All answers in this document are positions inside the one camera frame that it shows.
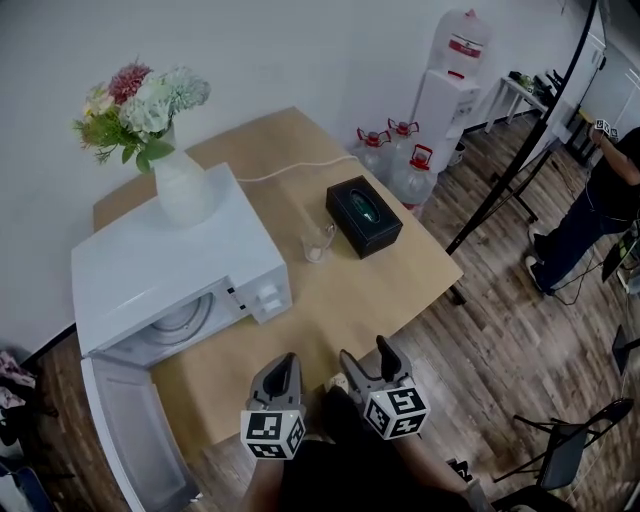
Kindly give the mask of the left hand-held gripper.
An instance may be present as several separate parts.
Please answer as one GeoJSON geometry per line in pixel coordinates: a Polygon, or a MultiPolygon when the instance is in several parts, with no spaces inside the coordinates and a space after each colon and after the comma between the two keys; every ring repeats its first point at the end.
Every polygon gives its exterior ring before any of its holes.
{"type": "Polygon", "coordinates": [[[240,439],[256,460],[291,460],[306,434],[306,407],[299,357],[286,353],[267,364],[251,384],[241,411],[240,439]],[[260,399],[274,399],[267,402],[260,399]]]}

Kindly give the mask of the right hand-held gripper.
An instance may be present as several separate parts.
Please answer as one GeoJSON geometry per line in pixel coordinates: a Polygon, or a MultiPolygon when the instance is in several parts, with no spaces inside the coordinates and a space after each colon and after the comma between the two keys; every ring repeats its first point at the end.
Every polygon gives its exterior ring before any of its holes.
{"type": "Polygon", "coordinates": [[[376,337],[376,345],[382,378],[370,378],[350,352],[345,349],[339,352],[339,364],[349,381],[358,412],[383,440],[418,434],[430,406],[416,387],[411,362],[382,335],[376,337]]]}

